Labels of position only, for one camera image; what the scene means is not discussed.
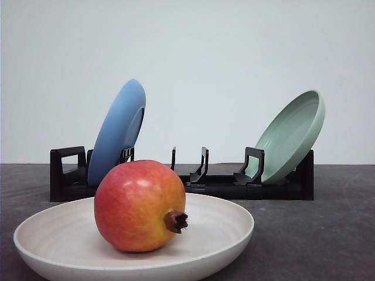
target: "white bowl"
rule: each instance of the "white bowl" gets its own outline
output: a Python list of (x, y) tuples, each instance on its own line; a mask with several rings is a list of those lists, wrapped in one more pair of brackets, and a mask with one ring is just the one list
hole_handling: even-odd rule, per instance
[(186, 194), (189, 226), (162, 248), (124, 253), (99, 234), (94, 200), (39, 212), (17, 227), (13, 240), (23, 260), (51, 281), (200, 280), (242, 253), (254, 228), (251, 214), (227, 200)]

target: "black dish rack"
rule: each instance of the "black dish rack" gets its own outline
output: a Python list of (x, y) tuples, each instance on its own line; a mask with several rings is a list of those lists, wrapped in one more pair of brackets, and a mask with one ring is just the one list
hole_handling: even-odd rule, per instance
[[(50, 151), (50, 201), (77, 200), (95, 195), (97, 186), (87, 184), (87, 171), (93, 150), (83, 146)], [(62, 158), (78, 155), (77, 168), (63, 173)], [(250, 157), (258, 159), (258, 171), (253, 177), (245, 170)], [(118, 163), (134, 160), (134, 148), (122, 150)], [(172, 150), (171, 169), (176, 167), (176, 148)], [(202, 147), (200, 166), (189, 175), (179, 174), (188, 193), (204, 194), (225, 199), (246, 200), (313, 200), (313, 150), (310, 150), (282, 185), (262, 184), (264, 151), (245, 148), (245, 160), (239, 171), (230, 174), (209, 174), (209, 150)]]

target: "mint green plate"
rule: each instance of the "mint green plate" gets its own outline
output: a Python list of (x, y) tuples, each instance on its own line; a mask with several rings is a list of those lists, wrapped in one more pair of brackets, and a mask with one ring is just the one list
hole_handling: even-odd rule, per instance
[[(316, 141), (325, 117), (322, 96), (308, 91), (290, 102), (271, 122), (255, 148), (264, 150), (262, 183), (282, 184)], [(258, 159), (251, 158), (246, 174), (253, 177)]]

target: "plate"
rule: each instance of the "plate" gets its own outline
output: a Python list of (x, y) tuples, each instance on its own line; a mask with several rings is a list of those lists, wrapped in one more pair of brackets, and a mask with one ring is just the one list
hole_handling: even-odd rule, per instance
[[(324, 122), (325, 105), (316, 91), (308, 91), (290, 102), (271, 122), (255, 148), (264, 150), (262, 183), (282, 184), (305, 158)], [(253, 177), (257, 159), (251, 159), (246, 174)]]
[(88, 166), (90, 186), (100, 184), (117, 164), (123, 149), (134, 147), (145, 107), (146, 95), (142, 85), (135, 79), (129, 80), (113, 101), (96, 139)]
[(99, 234), (93, 197), (61, 204), (21, 223), (13, 236), (23, 260), (51, 281), (200, 280), (242, 253), (251, 214), (224, 199), (186, 194), (189, 226), (152, 252), (125, 253)]

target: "dark countertop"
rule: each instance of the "dark countertop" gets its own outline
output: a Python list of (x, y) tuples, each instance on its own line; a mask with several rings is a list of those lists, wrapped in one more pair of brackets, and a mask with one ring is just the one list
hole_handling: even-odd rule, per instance
[[(233, 201), (253, 215), (253, 236), (205, 281), (375, 280), (375, 165), (316, 165), (314, 201)], [(1, 165), (1, 280), (45, 280), (23, 262), (13, 233), (56, 204), (49, 203), (49, 165)]]

